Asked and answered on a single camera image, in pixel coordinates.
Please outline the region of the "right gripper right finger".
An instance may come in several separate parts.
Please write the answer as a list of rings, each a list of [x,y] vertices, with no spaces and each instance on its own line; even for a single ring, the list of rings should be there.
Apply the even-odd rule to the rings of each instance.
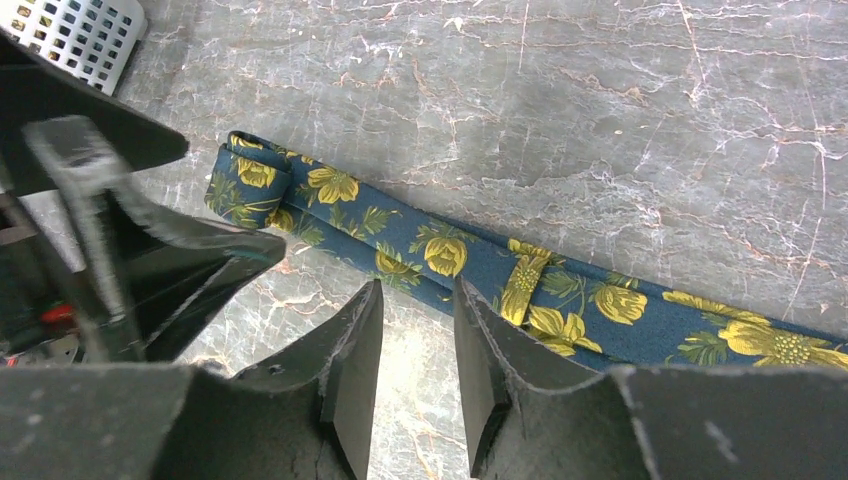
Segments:
[[[474,479],[843,479],[847,376],[818,367],[599,372],[453,290]]]

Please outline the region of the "navy yellow floral tie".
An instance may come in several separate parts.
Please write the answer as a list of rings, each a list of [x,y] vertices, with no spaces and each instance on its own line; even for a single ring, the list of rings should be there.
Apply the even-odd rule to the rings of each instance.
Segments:
[[[503,319],[593,369],[847,366],[843,339],[427,213],[240,131],[220,146],[204,200],[234,225],[286,231],[442,312],[464,279]]]

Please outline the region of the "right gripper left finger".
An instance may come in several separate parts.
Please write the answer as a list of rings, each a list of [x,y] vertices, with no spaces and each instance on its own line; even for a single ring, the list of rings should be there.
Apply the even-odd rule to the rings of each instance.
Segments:
[[[383,337],[373,280],[226,378],[167,363],[1,372],[5,479],[363,479]]]

